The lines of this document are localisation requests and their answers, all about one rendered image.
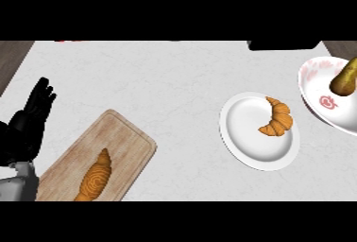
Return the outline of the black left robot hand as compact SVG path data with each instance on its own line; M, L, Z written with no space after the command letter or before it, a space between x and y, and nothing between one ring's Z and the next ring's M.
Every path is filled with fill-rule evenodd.
M39 156L45 123L57 99L49 79L40 78L23 110L9 123L0 121L0 166L30 162Z

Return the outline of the plain white plate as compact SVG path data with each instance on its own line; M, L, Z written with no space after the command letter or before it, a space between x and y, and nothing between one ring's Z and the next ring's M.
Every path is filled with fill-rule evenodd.
M285 168L300 149L297 125L282 136L268 136L259 131L270 117L266 95L245 92L228 100L219 118L220 137L231 153L247 166L263 171Z

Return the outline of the white bowl with red pattern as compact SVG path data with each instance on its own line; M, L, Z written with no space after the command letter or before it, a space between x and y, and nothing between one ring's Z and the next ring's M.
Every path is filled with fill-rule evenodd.
M316 117L334 128L357 136L357 91L350 96L331 92L329 84L341 73L349 60L316 57L299 70L299 89L306 105Z

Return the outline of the green-brown pear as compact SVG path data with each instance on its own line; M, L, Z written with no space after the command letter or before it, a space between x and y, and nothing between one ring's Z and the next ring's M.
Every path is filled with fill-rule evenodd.
M357 88L357 57L355 57L341 73L335 76L331 81L329 89L335 95L350 96Z

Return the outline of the pale wooden cutting board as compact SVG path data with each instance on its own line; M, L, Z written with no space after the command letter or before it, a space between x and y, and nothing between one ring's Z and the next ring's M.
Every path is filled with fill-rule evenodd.
M71 201L108 149L113 174L96 201L121 201L155 154L157 143L116 110L107 110L39 179L37 201Z

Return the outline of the golden brown croissant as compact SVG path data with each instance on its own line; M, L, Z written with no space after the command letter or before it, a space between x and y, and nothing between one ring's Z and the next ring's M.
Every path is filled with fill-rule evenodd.
M294 126L290 106L273 97L268 96L268 102L272 106L272 117L269 123L259 128L266 136L284 136L285 132Z

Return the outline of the black appliance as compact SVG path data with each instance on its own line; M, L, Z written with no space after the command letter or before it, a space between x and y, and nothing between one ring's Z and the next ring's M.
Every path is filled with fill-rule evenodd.
M247 44L251 51L304 50L313 49L319 41L248 41Z

